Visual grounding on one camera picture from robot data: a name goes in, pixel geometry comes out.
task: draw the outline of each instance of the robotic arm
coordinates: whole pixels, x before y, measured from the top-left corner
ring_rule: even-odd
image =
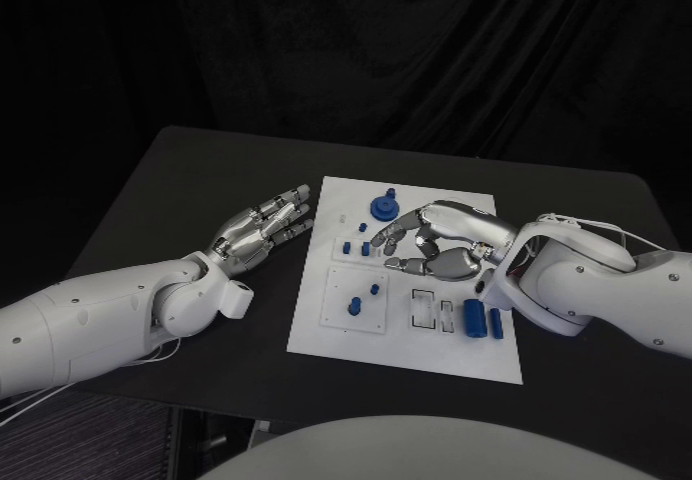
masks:
[[[599,222],[582,223],[618,229]],[[478,277],[488,261],[495,268],[481,276],[476,294],[489,305],[517,308],[543,328],[567,336],[576,336],[599,317],[646,346],[692,358],[691,253],[651,244],[659,250],[632,257],[623,246],[583,230],[576,219],[544,215],[517,231],[486,212],[450,201],[406,214],[375,235],[373,245],[385,245],[385,254],[393,255],[414,229],[426,258],[393,257],[388,268],[460,281]],[[534,252],[540,237],[548,242]],[[471,248],[440,252],[439,238],[463,240]],[[520,276],[511,266],[525,248],[535,259]]]
[[[243,211],[182,260],[58,283],[0,309],[0,399],[87,380],[195,335],[221,311],[243,318],[253,291],[230,280],[313,226],[308,185]]]

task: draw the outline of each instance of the white board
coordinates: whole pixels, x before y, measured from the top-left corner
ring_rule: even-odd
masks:
[[[362,243],[388,223],[371,215],[371,201],[388,188],[397,189],[401,215],[436,200],[456,200],[497,213],[492,195],[325,177],[287,351],[522,384],[512,313],[502,312],[502,340],[491,332],[486,338],[469,338],[465,334],[460,315],[465,300],[475,298],[476,280],[442,282],[388,270],[383,266],[387,257],[373,247],[371,255],[362,256]],[[365,232],[360,232],[361,223],[368,224]],[[349,255],[344,254],[345,241],[351,242]],[[439,244],[443,250],[463,245],[449,240],[440,240]],[[423,256],[414,232],[400,243],[396,255]],[[387,281],[381,279],[384,288],[373,296],[371,282],[378,275]],[[345,289],[344,294],[328,294],[328,285],[335,291]],[[410,325],[414,289],[435,293],[435,329]],[[352,296],[362,298],[364,319],[358,318],[361,314],[348,313]],[[442,320],[449,317],[443,301],[452,302],[455,333],[443,331]],[[325,321],[325,318],[332,321],[335,315],[339,328],[328,326]],[[349,324],[349,318],[358,321]],[[383,333],[374,331],[377,325]]]

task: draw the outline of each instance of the black curtain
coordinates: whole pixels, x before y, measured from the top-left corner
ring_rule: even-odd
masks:
[[[0,303],[61,278],[171,124],[629,171],[692,247],[690,2],[25,0],[0,8],[2,247],[42,252],[16,260],[32,275]]]

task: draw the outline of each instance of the blue cylinder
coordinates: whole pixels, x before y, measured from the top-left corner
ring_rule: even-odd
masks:
[[[491,309],[491,328],[494,329],[494,337],[502,340],[505,333],[502,331],[501,311],[497,308]]]
[[[475,298],[465,301],[465,330],[472,338],[488,337],[486,309]]]
[[[361,313],[361,298],[354,297],[349,305],[349,313],[357,316]]]
[[[400,215],[400,204],[394,199],[396,196],[397,193],[391,188],[387,194],[375,198],[371,203],[371,214],[381,222],[391,222]]]

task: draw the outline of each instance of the robotic hand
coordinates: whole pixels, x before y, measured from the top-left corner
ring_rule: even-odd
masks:
[[[625,246],[583,230],[580,223],[616,230],[658,251],[632,257]],[[462,281],[478,277],[486,261],[491,268],[475,290],[491,306],[517,308],[543,328],[567,336],[599,317],[646,346],[692,358],[691,253],[665,250],[615,225],[556,214],[543,215],[518,231],[494,215],[452,201],[407,213],[380,231],[373,245],[385,245],[385,255],[393,255],[414,229],[426,258],[393,257],[388,268]],[[471,248],[440,252],[439,238],[466,241]],[[548,239],[541,251],[540,238]]]
[[[205,252],[74,278],[0,309],[0,399],[130,364],[204,330],[220,311],[243,318],[253,291],[230,278],[313,226],[290,226],[309,194],[303,185],[243,211]]]

